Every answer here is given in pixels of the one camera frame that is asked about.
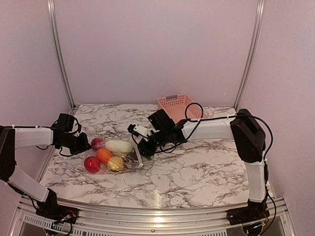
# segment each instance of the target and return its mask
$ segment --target robotic arm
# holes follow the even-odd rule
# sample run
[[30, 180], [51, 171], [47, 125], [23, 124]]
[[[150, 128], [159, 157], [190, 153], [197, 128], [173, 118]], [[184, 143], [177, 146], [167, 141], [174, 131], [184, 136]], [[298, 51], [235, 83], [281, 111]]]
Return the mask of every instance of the robotic arm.
[[78, 121], [77, 130], [72, 132], [75, 120], [77, 121], [73, 116], [60, 114], [51, 127], [0, 126], [0, 179], [7, 182], [16, 192], [28, 195], [32, 201], [36, 200], [38, 215], [55, 219], [53, 216], [65, 216], [67, 211], [77, 212], [77, 209], [58, 205], [54, 191], [42, 186], [21, 170], [15, 161], [15, 150], [37, 145], [53, 145], [57, 149], [69, 148], [70, 153], [76, 155], [91, 149], [87, 135], [80, 133], [81, 125]]
[[177, 124], [164, 110], [159, 110], [148, 119], [155, 130], [140, 125], [130, 125], [128, 128], [131, 134], [143, 137], [138, 148], [144, 156], [160, 152], [158, 148], [169, 143], [173, 143], [173, 148], [176, 148], [182, 143], [198, 139], [234, 140], [238, 155], [247, 169], [250, 193], [248, 206], [229, 210], [227, 219], [231, 225], [235, 225], [270, 215], [266, 205], [268, 168], [263, 160], [266, 135], [248, 110], [241, 109], [233, 118], [214, 118], [202, 122], [183, 119]]

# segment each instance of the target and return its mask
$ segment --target marble table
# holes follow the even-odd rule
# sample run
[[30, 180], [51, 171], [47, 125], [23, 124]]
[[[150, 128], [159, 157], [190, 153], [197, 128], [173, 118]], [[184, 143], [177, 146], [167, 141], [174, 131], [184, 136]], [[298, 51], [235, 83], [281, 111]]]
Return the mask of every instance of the marble table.
[[[91, 141], [127, 134], [131, 123], [149, 127], [157, 105], [81, 105], [75, 116]], [[231, 115], [233, 108], [206, 107], [209, 117]], [[189, 208], [246, 202], [248, 180], [234, 141], [202, 140], [159, 153], [143, 169], [117, 175], [83, 174], [84, 156], [56, 152], [41, 181], [59, 198], [117, 207]]]

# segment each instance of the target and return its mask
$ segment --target basket handle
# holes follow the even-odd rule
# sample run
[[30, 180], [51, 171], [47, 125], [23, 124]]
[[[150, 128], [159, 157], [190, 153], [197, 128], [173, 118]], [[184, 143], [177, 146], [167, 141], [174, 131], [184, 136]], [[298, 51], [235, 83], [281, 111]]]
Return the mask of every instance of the basket handle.
[[175, 100], [177, 100], [177, 98], [178, 98], [178, 95], [177, 95], [177, 94], [176, 94], [176, 95], [167, 96], [167, 97], [166, 97], [166, 101], [167, 101], [167, 102], [169, 102], [169, 101], [175, 101]]

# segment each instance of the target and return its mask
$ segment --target panel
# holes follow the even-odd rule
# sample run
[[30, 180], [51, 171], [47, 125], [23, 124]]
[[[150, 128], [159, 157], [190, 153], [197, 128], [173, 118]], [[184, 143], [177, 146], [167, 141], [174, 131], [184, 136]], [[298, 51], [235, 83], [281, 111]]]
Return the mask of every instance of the panel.
[[260, 42], [241, 107], [265, 119], [277, 196], [285, 197], [296, 235], [315, 232], [315, 2], [266, 1]]
[[232, 106], [252, 37], [255, 0], [57, 0], [77, 104], [156, 103], [188, 93]]
[[[46, 1], [0, 1], [0, 125], [51, 125], [68, 112], [52, 41]], [[47, 151], [16, 152], [36, 177]], [[19, 195], [0, 182], [0, 232], [7, 235]]]

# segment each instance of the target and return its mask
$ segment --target vent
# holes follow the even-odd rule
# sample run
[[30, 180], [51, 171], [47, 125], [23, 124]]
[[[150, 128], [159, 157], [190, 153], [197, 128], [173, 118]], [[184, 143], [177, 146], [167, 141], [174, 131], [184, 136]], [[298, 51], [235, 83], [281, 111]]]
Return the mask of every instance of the vent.
[[[24, 222], [29, 223], [31, 225], [38, 226], [40, 228], [44, 228], [47, 230], [54, 230], [57, 232], [63, 232], [68, 233], [69, 226], [67, 225], [53, 225], [52, 221], [49, 221], [47, 219], [39, 218], [35, 215], [25, 215]], [[72, 236], [134, 236], [129, 234], [112, 234], [108, 232], [101, 232], [101, 231], [95, 231], [90, 229], [81, 229], [77, 228], [76, 225], [73, 225], [73, 230], [71, 233]], [[226, 230], [220, 230], [220, 231], [213, 231], [213, 232], [205, 232], [201, 234], [181, 234], [179, 236], [227, 236]]]

